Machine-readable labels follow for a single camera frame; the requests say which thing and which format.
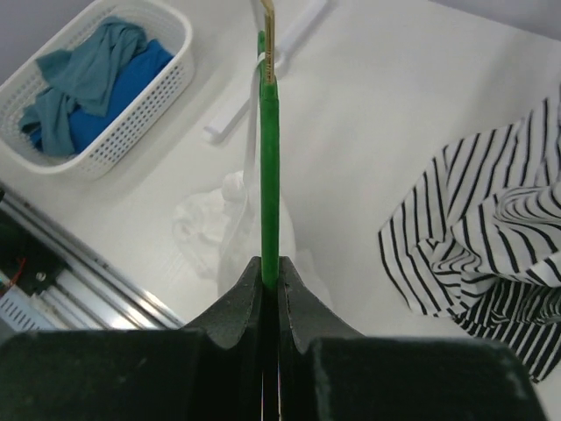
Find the white tank top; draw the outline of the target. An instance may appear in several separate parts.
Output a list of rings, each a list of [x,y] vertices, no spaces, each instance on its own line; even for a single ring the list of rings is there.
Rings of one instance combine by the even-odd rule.
[[[225,176],[211,191],[187,196],[175,208],[173,235],[198,281],[223,296],[249,260],[261,255],[259,82],[253,70],[243,169]]]

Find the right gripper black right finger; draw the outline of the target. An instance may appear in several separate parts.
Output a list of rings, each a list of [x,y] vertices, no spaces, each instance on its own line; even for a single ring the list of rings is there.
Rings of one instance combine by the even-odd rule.
[[[524,367],[480,339],[367,337],[280,259],[280,414],[285,420],[543,420]]]

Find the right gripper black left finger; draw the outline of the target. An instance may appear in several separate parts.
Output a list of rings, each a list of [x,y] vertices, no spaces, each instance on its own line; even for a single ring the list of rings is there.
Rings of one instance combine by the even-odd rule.
[[[19,333],[1,346],[4,420],[258,420],[259,259],[179,329]]]

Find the green hanger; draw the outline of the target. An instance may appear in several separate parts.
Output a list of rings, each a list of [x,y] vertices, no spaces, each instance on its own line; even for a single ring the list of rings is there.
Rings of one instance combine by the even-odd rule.
[[[275,12],[272,1],[262,1],[264,66],[259,90],[261,279],[276,290],[280,265],[280,106],[274,68]]]

